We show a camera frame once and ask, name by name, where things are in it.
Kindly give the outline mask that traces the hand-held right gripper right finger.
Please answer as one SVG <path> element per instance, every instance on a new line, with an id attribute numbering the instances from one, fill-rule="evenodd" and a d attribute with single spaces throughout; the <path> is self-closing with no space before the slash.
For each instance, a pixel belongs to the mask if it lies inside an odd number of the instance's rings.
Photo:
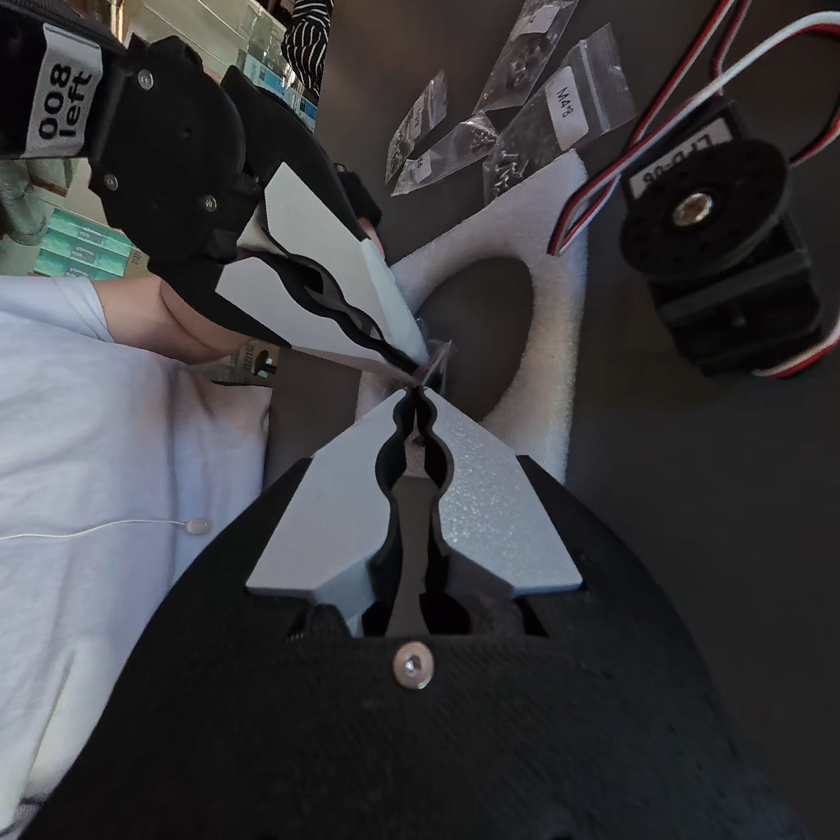
<path id="1" fill-rule="evenodd" d="M 583 579 L 520 458 L 435 391 L 418 389 L 430 511 L 425 591 L 431 634 L 469 634 L 463 600 L 505 605 L 581 588 Z"/>

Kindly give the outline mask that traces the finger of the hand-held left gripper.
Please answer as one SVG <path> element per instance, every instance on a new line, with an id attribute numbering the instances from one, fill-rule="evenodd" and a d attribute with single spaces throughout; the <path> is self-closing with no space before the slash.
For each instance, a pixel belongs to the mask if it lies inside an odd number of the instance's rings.
<path id="1" fill-rule="evenodd" d="M 216 291 L 294 350 L 403 381 L 422 366 L 315 301 L 297 273 L 286 260 L 249 257 L 223 269 Z"/>
<path id="2" fill-rule="evenodd" d="M 414 315 L 332 164 L 319 161 L 303 170 L 280 163 L 238 247 L 248 257 L 290 262 L 315 301 L 346 312 L 366 334 L 425 364 L 428 352 Z"/>

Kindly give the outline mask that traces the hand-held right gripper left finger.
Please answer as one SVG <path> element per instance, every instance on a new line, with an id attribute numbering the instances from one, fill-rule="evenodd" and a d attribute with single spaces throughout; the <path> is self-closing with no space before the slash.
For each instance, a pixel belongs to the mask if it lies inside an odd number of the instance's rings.
<path id="1" fill-rule="evenodd" d="M 384 632 L 402 575 L 393 488 L 414 407 L 409 389 L 395 392 L 305 461 L 249 593 L 336 607 L 353 636 Z"/>

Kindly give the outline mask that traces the clear screw packet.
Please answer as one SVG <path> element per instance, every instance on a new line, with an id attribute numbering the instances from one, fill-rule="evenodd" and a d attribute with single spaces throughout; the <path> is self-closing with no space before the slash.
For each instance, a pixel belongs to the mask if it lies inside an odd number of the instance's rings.
<path id="1" fill-rule="evenodd" d="M 419 366 L 412 376 L 412 386 L 425 386 L 441 396 L 446 395 L 448 369 L 457 354 L 457 347 L 451 339 L 433 339 L 423 318 L 415 319 L 428 352 L 428 360 Z"/>

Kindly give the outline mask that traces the dark grey desk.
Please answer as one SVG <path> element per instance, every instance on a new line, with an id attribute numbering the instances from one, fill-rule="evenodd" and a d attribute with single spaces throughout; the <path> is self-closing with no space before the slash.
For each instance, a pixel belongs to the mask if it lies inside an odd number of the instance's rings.
<path id="1" fill-rule="evenodd" d="M 581 2 L 552 68 L 612 23 L 640 109 L 713 2 Z M 469 116 L 522 2 L 337 2 L 317 135 L 384 211 L 390 261 L 481 209 L 480 167 L 409 196 L 386 148 L 437 70 L 449 127 Z M 838 45 L 803 37 L 730 90 L 759 135 L 797 151 L 837 97 Z M 794 172 L 793 216 L 838 300 L 838 142 Z M 589 227 L 566 485 L 645 563 L 693 634 L 750 748 L 816 838 L 838 838 L 838 350 L 794 379 L 706 379 L 676 354 L 617 234 Z M 283 350 L 267 480 L 354 419 L 357 371 Z"/>

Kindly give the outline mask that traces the stack of cardboard boxes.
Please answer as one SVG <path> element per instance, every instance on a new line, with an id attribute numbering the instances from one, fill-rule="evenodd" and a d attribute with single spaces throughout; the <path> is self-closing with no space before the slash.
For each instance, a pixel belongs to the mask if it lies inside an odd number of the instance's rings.
<path id="1" fill-rule="evenodd" d="M 310 131 L 317 105 L 281 53 L 293 2 L 70 2 L 125 45 L 176 36 L 220 79 L 236 65 L 282 98 Z M 85 160 L 2 161 L 2 275 L 110 280 L 146 273 L 147 256 L 106 224 Z"/>

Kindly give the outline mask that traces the striped black white cloth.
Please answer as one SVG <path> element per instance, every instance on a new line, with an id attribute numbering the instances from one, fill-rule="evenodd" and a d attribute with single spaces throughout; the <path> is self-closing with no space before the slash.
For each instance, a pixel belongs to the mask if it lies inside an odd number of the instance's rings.
<path id="1" fill-rule="evenodd" d="M 319 103 L 334 1 L 296 1 L 281 51 L 315 104 Z"/>

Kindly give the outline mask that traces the scattered clear screw bags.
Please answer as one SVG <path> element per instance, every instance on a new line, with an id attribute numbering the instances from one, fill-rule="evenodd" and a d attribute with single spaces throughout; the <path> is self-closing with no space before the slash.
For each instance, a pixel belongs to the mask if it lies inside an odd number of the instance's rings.
<path id="1" fill-rule="evenodd" d="M 385 179 L 401 196 L 482 161 L 486 203 L 553 162 L 623 126 L 636 114 L 610 24 L 574 45 L 537 82 L 578 2 L 524 2 L 474 113 Z"/>

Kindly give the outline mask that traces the white foam frame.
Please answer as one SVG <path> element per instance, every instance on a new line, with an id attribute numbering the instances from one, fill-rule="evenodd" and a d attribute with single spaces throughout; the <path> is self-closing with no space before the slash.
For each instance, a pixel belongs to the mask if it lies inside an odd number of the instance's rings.
<path id="1" fill-rule="evenodd" d="M 465 221 L 392 266 L 410 309 L 457 271 L 482 259 L 513 258 L 530 273 L 533 315 L 518 368 L 481 425 L 565 482 L 574 384 L 585 305 L 587 241 L 547 253 L 557 205 L 587 180 L 569 150 Z"/>

